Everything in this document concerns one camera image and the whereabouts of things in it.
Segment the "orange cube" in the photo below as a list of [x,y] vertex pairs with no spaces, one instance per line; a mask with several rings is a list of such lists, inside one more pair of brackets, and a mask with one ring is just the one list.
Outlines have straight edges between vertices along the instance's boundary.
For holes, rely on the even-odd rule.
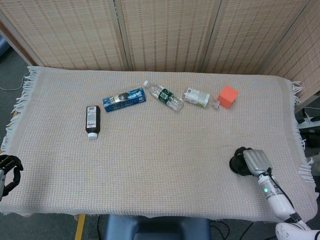
[[220,101],[220,105],[222,107],[229,109],[236,100],[237,96],[238,91],[234,90],[229,86],[225,86],[217,100]]

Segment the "green bottle label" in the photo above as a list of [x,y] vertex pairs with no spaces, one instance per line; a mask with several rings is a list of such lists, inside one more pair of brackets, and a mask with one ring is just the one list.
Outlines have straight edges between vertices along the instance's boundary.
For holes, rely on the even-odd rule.
[[173,95],[172,92],[170,92],[167,89],[163,89],[160,94],[158,99],[163,102],[164,104],[167,104],[167,102],[169,101],[170,97]]

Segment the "white label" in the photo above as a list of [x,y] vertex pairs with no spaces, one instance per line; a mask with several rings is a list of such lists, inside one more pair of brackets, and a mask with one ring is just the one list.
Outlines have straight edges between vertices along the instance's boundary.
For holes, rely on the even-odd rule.
[[97,126],[97,107],[89,106],[86,108],[86,128],[95,128]]
[[205,108],[208,104],[210,94],[203,93],[198,90],[188,88],[185,93],[185,101],[191,104],[195,104],[199,107]]

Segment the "water bottle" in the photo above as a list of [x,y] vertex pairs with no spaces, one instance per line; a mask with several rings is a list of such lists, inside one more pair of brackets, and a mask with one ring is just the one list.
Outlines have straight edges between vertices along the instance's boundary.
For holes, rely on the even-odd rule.
[[164,87],[152,84],[149,81],[145,81],[143,85],[154,97],[159,99],[164,104],[167,104],[173,110],[179,111],[184,106],[184,101],[181,98],[177,97]]

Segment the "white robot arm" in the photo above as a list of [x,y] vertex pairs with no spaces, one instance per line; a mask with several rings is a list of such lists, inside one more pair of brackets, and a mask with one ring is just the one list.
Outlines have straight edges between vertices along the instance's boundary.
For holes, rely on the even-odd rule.
[[295,211],[289,197],[272,175],[271,164],[262,150],[241,147],[230,160],[231,170],[254,175],[274,215],[284,221],[275,227],[278,240],[320,240],[320,230],[311,230]]

